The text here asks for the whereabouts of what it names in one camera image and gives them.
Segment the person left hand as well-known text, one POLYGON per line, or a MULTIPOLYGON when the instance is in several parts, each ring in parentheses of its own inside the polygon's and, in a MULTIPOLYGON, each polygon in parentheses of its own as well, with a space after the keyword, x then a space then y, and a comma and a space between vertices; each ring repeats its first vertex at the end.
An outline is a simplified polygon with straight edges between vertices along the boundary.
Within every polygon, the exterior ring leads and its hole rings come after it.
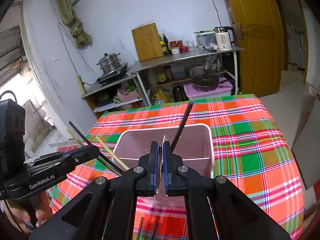
MULTIPOLYGON (((30 214, 17 202, 8 199, 1 200, 1 212, 9 219, 10 223, 21 233, 29 234, 30 230, 26 223, 30 222, 30 214)), ((48 194, 46 191, 40 194, 40 203, 34 211, 37 218, 36 227, 39 228, 52 216, 52 209, 49 205, 48 194)))

